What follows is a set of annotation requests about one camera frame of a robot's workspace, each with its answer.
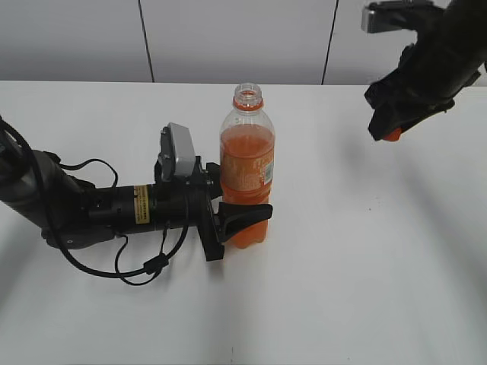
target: white wall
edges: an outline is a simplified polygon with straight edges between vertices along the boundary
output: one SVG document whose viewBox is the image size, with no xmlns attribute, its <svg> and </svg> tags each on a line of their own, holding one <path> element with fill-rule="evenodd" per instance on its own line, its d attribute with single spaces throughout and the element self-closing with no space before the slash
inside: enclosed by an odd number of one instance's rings
<svg viewBox="0 0 487 365">
<path fill-rule="evenodd" d="M 0 2 L 0 79 L 150 81 L 137 1 Z"/>
<path fill-rule="evenodd" d="M 320 84 L 333 1 L 143 0 L 160 82 Z"/>
<path fill-rule="evenodd" d="M 368 2 L 339 0 L 325 84 L 370 84 L 415 41 L 362 32 Z M 0 3 L 0 80 L 151 80 L 137 0 Z M 141 3 L 156 82 L 321 83 L 336 0 Z"/>
</svg>

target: black cable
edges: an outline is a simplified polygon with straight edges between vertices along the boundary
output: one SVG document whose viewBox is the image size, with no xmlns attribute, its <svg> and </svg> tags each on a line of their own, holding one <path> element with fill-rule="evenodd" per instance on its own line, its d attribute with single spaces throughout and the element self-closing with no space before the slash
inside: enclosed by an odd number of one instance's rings
<svg viewBox="0 0 487 365">
<path fill-rule="evenodd" d="M 140 274 L 145 274 L 146 269 L 145 268 L 140 268 L 139 270 L 134 270 L 134 271 L 128 271 L 128 272 L 121 272 L 121 273 L 115 273 L 115 272 L 105 272 L 105 271 L 99 271 L 95 270 L 92 268 L 89 268 L 83 264 L 81 264 L 68 250 L 68 248 L 65 246 L 64 242 L 62 241 L 61 237 L 59 236 L 59 232 L 56 228 L 56 225 L 54 224 L 54 219 L 53 219 L 53 211 L 51 209 L 51 205 L 49 203 L 49 199 L 47 198 L 46 190 L 44 188 L 44 181 L 42 177 L 42 173 L 40 171 L 39 164 L 37 163 L 36 156 L 34 152 L 32 151 L 32 148 L 30 148 L 30 145 L 25 141 L 24 137 L 17 132 L 14 127 L 9 125 L 2 117 L 0 117 L 0 126 L 1 129 L 5 130 L 7 133 L 9 133 L 16 141 L 17 143 L 22 147 L 23 152 L 26 155 L 27 162 L 30 164 L 32 167 L 32 171 L 36 180 L 37 184 L 37 190 L 39 192 L 40 196 L 40 201 L 43 204 L 44 211 L 46 214 L 46 221 L 49 226 L 49 229 L 51 231 L 51 234 L 54 237 L 54 240 L 56 244 L 59 247 L 59 250 L 62 252 L 62 254 L 66 257 L 66 259 L 77 269 L 86 272 L 87 274 L 93 275 L 93 276 L 98 276 L 101 278 L 113 278 L 113 279 L 119 279 L 121 277 L 124 278 L 132 278 L 134 276 L 138 276 Z"/>
<path fill-rule="evenodd" d="M 186 195 L 184 195 L 184 205 L 185 205 L 185 220 L 184 220 L 184 226 L 183 230 L 181 231 L 180 238 L 177 240 L 176 244 L 174 245 L 173 249 L 167 254 L 163 254 L 162 249 L 164 246 L 164 243 L 166 242 L 167 238 L 167 225 L 164 226 L 164 231 L 162 233 L 162 242 L 161 242 L 161 248 L 159 250 L 159 256 L 165 256 L 165 262 L 169 259 L 171 259 L 176 253 L 180 250 L 181 246 L 183 245 L 184 240 L 186 239 L 186 235 L 188 234 L 188 229 L 189 229 L 189 202 L 188 198 Z M 125 238 L 124 244 L 120 247 L 119 251 L 116 253 L 115 256 L 115 272 L 120 272 L 119 271 L 119 260 L 120 256 L 122 255 L 123 250 L 127 247 L 129 244 L 129 238 L 126 235 L 121 235 L 121 237 Z M 154 272 L 154 275 L 152 275 L 152 278 L 143 281 L 142 283 L 134 283 L 133 281 L 129 281 L 125 278 L 120 278 L 121 281 L 128 285 L 132 285 L 133 287 L 141 287 L 142 285 L 149 284 L 151 281 L 153 281 L 157 276 L 159 276 L 162 272 L 162 269 L 164 268 L 164 264 L 161 263 L 160 267 L 156 269 Z"/>
<path fill-rule="evenodd" d="M 183 245 L 184 240 L 186 239 L 186 235 L 188 233 L 188 227 L 189 227 L 189 202 L 188 202 L 188 197 L 186 194 L 184 195 L 184 205 L 186 208 L 186 216 L 184 217 L 184 226 L 183 230 L 181 231 L 180 238 L 174 245 L 173 249 L 167 254 L 167 258 L 170 259 L 174 255 L 176 255 L 176 252 L 179 251 L 181 246 Z"/>
<path fill-rule="evenodd" d="M 115 178 L 113 180 L 112 188 L 115 188 L 116 184 L 119 183 L 119 174 L 116 173 L 115 169 L 109 163 L 107 163 L 106 161 L 100 160 L 99 158 L 91 158 L 90 160 L 86 160 L 85 162 L 81 162 L 78 165 L 63 165 L 62 163 L 58 163 L 58 165 L 63 170 L 78 171 L 78 170 L 81 170 L 86 165 L 93 163 L 93 162 L 102 163 L 103 165 L 107 166 L 110 170 L 112 170 L 112 173 L 115 176 Z"/>
<path fill-rule="evenodd" d="M 127 237 L 127 235 L 122 235 L 121 237 L 125 238 L 125 242 L 124 244 L 120 247 L 119 251 L 116 253 L 116 256 L 115 256 L 115 272 L 118 274 L 120 273 L 120 269 L 119 269 L 119 261 L 120 261 L 120 256 L 122 255 L 122 252 L 123 250 L 127 247 L 127 245 L 129 244 L 129 238 Z M 166 241 L 166 238 L 167 238 L 167 226 L 164 227 L 164 230 L 162 232 L 162 242 L 161 242 L 161 248 L 159 249 L 159 255 L 162 254 L 162 247 L 164 245 L 164 242 Z M 120 277 L 120 280 L 123 281 L 125 284 L 128 284 L 128 285 L 131 285 L 133 287 L 141 287 L 142 285 L 146 285 L 146 284 L 149 284 L 150 282 L 152 282 L 157 276 L 159 276 L 162 272 L 162 268 L 158 269 L 153 275 L 152 275 L 152 278 L 146 280 L 146 281 L 143 281 L 141 283 L 134 283 L 133 281 L 129 281 L 125 278 L 122 278 Z"/>
</svg>

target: bottle label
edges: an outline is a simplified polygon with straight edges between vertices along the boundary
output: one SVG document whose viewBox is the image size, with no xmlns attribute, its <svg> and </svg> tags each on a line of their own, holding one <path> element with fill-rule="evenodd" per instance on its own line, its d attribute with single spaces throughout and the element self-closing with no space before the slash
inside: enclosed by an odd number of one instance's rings
<svg viewBox="0 0 487 365">
<path fill-rule="evenodd" d="M 221 181 L 238 192 L 250 192 L 270 184 L 273 170 L 274 148 L 256 158 L 235 157 L 221 152 Z"/>
</svg>

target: yellow warning label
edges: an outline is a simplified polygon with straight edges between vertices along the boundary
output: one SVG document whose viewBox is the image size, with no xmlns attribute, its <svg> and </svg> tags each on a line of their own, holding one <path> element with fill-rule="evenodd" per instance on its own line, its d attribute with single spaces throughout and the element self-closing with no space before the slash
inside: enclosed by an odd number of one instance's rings
<svg viewBox="0 0 487 365">
<path fill-rule="evenodd" d="M 147 224 L 151 221 L 147 185 L 134 186 L 134 211 L 135 224 Z"/>
</svg>

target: robotic arm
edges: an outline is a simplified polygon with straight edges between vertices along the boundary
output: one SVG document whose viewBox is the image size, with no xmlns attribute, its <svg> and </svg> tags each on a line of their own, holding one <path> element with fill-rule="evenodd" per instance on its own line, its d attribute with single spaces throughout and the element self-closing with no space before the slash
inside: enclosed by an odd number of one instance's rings
<svg viewBox="0 0 487 365">
<path fill-rule="evenodd" d="M 368 130 L 376 141 L 396 141 L 455 105 L 455 96 L 479 78 L 487 61 L 486 19 L 485 0 L 453 0 L 447 9 L 427 0 L 378 2 L 364 9 L 362 29 L 368 33 L 408 29 L 418 34 L 399 67 L 365 93 L 375 110 Z"/>
<path fill-rule="evenodd" d="M 96 188 L 65 170 L 88 163 L 105 163 L 114 173 L 109 188 Z M 181 247 L 189 226 L 198 228 L 207 261 L 223 259 L 223 242 L 244 228 L 269 219 L 271 205 L 220 203 L 220 167 L 202 168 L 189 129 L 169 123 L 161 131 L 161 152 L 154 167 L 154 184 L 117 187 L 116 171 L 106 162 L 88 160 L 77 166 L 61 164 L 50 152 L 33 151 L 24 138 L 0 117 L 0 200 L 42 229 L 42 237 L 82 271 L 104 278 L 127 278 L 161 273 Z M 70 249 L 83 249 L 127 234 L 182 227 L 175 247 L 147 261 L 143 268 L 121 273 L 98 271 L 78 262 Z"/>
</svg>

